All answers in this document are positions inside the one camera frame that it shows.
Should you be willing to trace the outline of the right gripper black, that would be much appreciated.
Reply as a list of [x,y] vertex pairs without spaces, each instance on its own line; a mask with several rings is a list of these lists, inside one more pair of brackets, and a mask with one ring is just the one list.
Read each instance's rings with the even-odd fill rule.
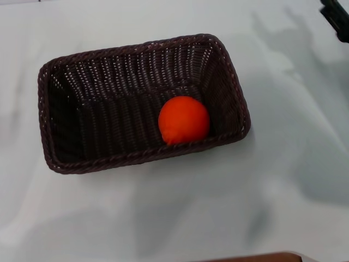
[[320,13],[336,31],[342,43],[348,43],[348,13],[337,0],[320,0]]

